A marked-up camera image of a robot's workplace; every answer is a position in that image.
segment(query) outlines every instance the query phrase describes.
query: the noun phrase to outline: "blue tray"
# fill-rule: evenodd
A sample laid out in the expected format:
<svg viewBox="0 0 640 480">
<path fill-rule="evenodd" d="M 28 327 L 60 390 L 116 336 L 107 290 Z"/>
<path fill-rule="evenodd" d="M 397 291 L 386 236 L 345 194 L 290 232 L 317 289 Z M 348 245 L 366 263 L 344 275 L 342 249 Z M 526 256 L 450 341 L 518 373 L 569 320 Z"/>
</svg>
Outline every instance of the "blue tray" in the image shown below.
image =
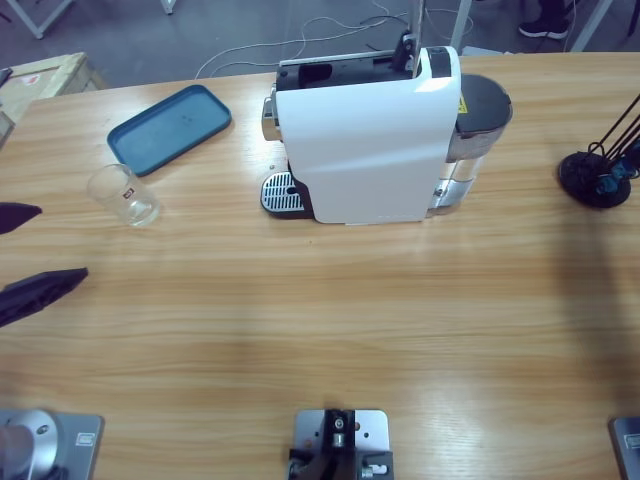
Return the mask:
<svg viewBox="0 0 640 480">
<path fill-rule="evenodd" d="M 107 143 L 120 163 L 147 175 L 224 130 L 231 112 L 202 85 L 191 85 L 109 132 Z"/>
</svg>

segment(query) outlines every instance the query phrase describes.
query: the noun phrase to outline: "drinking glass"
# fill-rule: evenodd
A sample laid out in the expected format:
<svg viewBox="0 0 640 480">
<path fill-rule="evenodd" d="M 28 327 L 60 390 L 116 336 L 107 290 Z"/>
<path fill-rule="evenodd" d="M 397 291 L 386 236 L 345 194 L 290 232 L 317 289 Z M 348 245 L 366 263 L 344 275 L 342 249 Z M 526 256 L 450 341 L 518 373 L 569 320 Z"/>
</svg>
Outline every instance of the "drinking glass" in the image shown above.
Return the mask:
<svg viewBox="0 0 640 480">
<path fill-rule="evenodd" d="M 114 163 L 95 172 L 87 193 L 127 225 L 149 225 L 160 213 L 160 203 L 126 165 Z"/>
</svg>

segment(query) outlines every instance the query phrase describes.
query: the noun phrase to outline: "black sneaker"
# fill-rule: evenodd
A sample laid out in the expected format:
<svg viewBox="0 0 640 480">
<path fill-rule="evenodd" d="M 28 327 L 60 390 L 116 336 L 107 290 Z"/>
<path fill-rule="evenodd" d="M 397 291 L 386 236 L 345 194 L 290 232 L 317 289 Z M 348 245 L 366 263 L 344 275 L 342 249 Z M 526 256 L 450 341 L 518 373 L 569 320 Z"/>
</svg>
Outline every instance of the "black sneaker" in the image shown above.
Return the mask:
<svg viewBox="0 0 640 480">
<path fill-rule="evenodd" d="M 554 40 L 562 40 L 567 36 L 567 33 L 569 33 L 569 21 L 564 19 L 539 19 L 535 22 L 521 23 L 518 31 L 525 37 L 547 37 Z"/>
</svg>

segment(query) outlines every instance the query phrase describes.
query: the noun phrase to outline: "coffee machine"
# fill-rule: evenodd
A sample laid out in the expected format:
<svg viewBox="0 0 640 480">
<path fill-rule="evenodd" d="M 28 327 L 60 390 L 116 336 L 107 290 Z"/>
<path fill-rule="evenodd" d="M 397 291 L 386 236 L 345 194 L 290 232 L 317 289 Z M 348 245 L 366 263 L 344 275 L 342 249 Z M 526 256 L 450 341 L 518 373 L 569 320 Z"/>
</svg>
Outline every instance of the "coffee machine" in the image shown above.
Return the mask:
<svg viewBox="0 0 640 480">
<path fill-rule="evenodd" d="M 461 73 L 453 48 L 421 48 L 424 0 L 412 8 L 395 50 L 280 63 L 262 130 L 284 143 L 288 171 L 262 186 L 270 214 L 420 221 L 469 193 L 511 100 L 495 81 Z"/>
</svg>

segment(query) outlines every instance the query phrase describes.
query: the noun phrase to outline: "metal mounting plate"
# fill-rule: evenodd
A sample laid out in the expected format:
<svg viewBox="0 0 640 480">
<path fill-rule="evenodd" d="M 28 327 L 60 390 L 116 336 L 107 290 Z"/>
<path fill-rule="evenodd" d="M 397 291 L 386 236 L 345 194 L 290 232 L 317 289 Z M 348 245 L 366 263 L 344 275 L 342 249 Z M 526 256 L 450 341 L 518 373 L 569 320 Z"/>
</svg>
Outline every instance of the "metal mounting plate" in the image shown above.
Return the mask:
<svg viewBox="0 0 640 480">
<path fill-rule="evenodd" d="M 356 410 L 356 450 L 387 452 L 389 441 L 389 419 L 382 410 Z M 293 433 L 293 448 L 320 452 L 324 431 L 324 410 L 302 410 L 296 417 Z"/>
</svg>

